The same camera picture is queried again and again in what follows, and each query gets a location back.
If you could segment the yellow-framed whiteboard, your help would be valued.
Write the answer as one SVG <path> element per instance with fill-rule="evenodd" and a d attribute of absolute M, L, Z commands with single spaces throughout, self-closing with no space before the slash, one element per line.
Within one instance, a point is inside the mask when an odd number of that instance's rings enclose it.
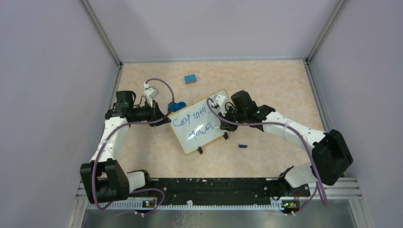
<path fill-rule="evenodd" d="M 169 115 L 171 128 L 185 154 L 197 151 L 198 147 L 203 147 L 226 133 L 224 130 L 213 129 L 220 126 L 220 120 L 214 115 L 220 109 L 210 110 L 211 105 L 212 102 L 207 103 L 205 97 Z"/>

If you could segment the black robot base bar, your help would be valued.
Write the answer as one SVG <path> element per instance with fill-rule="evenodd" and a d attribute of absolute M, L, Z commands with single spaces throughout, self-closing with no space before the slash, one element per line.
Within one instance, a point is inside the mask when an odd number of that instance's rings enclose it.
<path fill-rule="evenodd" d="M 129 197 L 143 197 L 148 204 L 163 206 L 281 207 L 300 197 L 309 197 L 307 184 L 292 188 L 283 178 L 151 178 L 145 186 L 130 190 Z"/>

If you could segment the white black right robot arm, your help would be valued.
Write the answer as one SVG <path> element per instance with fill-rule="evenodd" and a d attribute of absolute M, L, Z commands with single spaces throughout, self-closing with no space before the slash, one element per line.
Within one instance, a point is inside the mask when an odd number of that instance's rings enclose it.
<path fill-rule="evenodd" d="M 353 163 L 353 157 L 343 135 L 299 124 L 268 105 L 257 106 L 248 92 L 241 90 L 231 98 L 216 95 L 212 107 L 218 108 L 220 129 L 233 132 L 239 126 L 257 128 L 300 147 L 308 153 L 309 162 L 284 171 L 278 184 L 279 191 L 291 196 L 298 187 L 318 182 L 319 186 L 333 186 Z"/>

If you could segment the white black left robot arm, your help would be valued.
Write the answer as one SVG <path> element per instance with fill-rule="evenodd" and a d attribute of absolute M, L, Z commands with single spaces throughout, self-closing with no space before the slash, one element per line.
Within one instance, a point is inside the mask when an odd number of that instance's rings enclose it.
<path fill-rule="evenodd" d="M 125 200 L 132 191 L 140 196 L 152 192 L 150 175 L 146 170 L 126 174 L 118 159 L 126 133 L 133 124 L 151 127 L 170 123 L 159 109 L 154 98 L 159 91 L 155 87 L 144 91 L 143 104 L 135 104 L 133 91 L 118 91 L 116 102 L 105 114 L 104 131 L 95 154 L 80 167 L 81 180 L 91 204 Z"/>

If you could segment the blue toy wheel block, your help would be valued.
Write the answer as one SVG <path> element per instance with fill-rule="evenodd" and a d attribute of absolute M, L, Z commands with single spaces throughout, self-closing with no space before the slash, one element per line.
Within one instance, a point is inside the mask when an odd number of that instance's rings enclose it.
<path fill-rule="evenodd" d="M 179 111 L 179 110 L 181 110 L 181 109 L 183 109 L 185 107 L 186 107 L 185 102 L 170 102 L 168 104 L 167 111 L 170 114 L 170 113 L 177 112 L 177 111 Z"/>

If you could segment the blue lego brick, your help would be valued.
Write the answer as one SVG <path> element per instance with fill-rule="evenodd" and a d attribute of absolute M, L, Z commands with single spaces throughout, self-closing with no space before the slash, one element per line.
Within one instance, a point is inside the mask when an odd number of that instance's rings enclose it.
<path fill-rule="evenodd" d="M 187 76 L 184 77 L 184 81 L 185 81 L 186 85 L 196 83 L 197 82 L 197 77 L 196 77 L 195 74 L 187 75 Z"/>

